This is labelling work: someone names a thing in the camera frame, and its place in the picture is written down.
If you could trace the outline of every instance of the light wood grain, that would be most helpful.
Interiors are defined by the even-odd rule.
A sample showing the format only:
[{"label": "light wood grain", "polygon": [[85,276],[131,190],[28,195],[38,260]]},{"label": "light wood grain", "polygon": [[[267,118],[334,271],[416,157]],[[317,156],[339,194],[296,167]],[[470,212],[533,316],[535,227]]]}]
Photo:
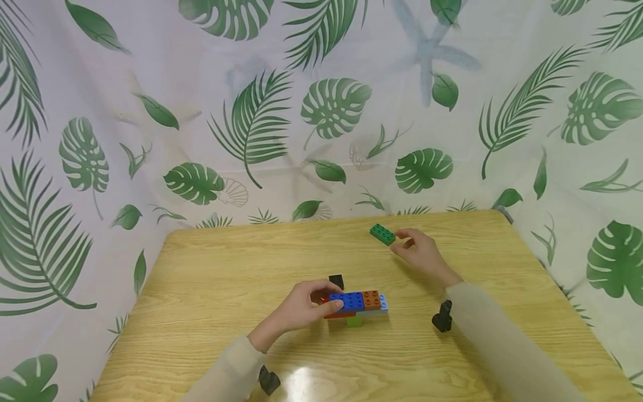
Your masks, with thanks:
[{"label": "light wood grain", "polygon": [[[282,380],[271,401],[505,400],[457,330],[434,330],[443,294],[370,236],[375,223],[434,236],[588,401],[640,400],[505,218],[481,211],[174,232],[91,401],[179,401],[295,283],[337,273],[347,291],[383,292],[388,318],[351,329],[322,321],[284,336],[267,361]],[[251,400],[266,396],[257,387]]]}]

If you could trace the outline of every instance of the brown lego brick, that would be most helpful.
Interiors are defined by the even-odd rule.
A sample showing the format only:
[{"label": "brown lego brick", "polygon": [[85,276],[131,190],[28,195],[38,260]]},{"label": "brown lego brick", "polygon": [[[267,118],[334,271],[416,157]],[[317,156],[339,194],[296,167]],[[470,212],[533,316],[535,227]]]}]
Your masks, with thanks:
[{"label": "brown lego brick", "polygon": [[382,303],[379,301],[379,292],[376,290],[369,290],[362,292],[364,298],[364,310],[379,310],[382,308]]}]

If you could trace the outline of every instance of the light blue lego brick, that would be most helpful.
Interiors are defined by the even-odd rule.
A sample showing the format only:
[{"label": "light blue lego brick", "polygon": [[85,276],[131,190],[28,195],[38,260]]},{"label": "light blue lego brick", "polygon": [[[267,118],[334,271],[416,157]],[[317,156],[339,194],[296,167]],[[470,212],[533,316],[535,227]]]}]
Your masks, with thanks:
[{"label": "light blue lego brick", "polygon": [[358,311],[355,313],[358,317],[369,316],[369,315],[382,315],[388,314],[388,303],[386,302],[386,297],[383,294],[379,294],[379,302],[382,304],[382,308],[379,310],[368,310],[368,311]]}]

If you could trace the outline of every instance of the black clamp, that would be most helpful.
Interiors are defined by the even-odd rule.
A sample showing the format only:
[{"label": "black clamp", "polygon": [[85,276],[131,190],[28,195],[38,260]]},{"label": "black clamp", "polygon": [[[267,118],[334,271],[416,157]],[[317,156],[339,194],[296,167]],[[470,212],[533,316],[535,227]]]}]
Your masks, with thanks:
[{"label": "black clamp", "polygon": [[440,312],[433,316],[431,322],[440,332],[446,332],[451,330],[451,301],[445,300],[444,303],[440,306]]},{"label": "black clamp", "polygon": [[266,395],[270,396],[279,388],[281,381],[274,372],[269,372],[266,366],[261,366],[259,370],[259,385]]}]

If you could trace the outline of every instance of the light green lego brick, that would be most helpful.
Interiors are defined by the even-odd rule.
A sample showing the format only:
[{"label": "light green lego brick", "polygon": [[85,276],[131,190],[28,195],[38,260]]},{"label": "light green lego brick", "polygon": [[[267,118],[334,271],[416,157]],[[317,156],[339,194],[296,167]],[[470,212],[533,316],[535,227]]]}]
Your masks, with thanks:
[{"label": "light green lego brick", "polygon": [[359,328],[363,322],[361,317],[346,317],[346,328]]},{"label": "light green lego brick", "polygon": [[370,234],[387,246],[390,246],[395,241],[395,235],[379,223],[376,223],[376,225],[370,229]]}]

